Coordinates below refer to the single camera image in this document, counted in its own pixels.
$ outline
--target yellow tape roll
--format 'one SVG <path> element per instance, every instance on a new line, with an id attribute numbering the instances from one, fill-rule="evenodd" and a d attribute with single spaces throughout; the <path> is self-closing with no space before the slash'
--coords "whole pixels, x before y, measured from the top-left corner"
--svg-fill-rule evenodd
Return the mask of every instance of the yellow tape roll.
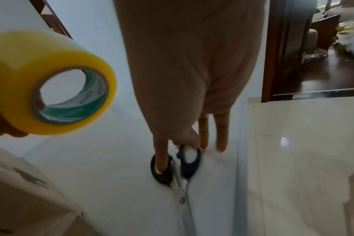
<path id="1" fill-rule="evenodd" d="M 39 89 L 54 75 L 82 69 L 83 90 L 60 104 L 37 109 Z M 53 32 L 0 34 L 0 114 L 14 127 L 38 135 L 77 130 L 97 119 L 116 93 L 116 77 L 101 58 Z"/>

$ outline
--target glossy floor tile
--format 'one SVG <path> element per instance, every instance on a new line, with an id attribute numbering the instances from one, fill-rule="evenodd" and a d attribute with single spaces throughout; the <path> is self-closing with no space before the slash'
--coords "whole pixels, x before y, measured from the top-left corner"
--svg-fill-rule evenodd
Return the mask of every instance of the glossy floor tile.
<path id="1" fill-rule="evenodd" d="M 233 233 L 238 113 L 235 105 L 223 154 L 215 150 L 216 129 L 209 120 L 209 148 L 188 186 L 198 236 Z M 170 143 L 169 154 L 176 153 Z M 177 200 L 170 188 L 153 179 L 153 154 L 151 133 L 135 97 L 125 94 L 98 122 L 53 137 L 25 159 L 83 206 L 86 218 L 104 235 L 179 235 Z"/>
<path id="2" fill-rule="evenodd" d="M 251 235 L 354 236 L 354 97 L 250 106 Z"/>

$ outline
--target cardboard box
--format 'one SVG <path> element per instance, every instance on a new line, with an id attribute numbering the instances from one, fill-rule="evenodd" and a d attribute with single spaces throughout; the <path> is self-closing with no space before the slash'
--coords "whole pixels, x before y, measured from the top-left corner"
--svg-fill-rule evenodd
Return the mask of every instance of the cardboard box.
<path id="1" fill-rule="evenodd" d="M 0 236 L 99 236 L 80 213 L 40 171 L 0 148 Z"/>

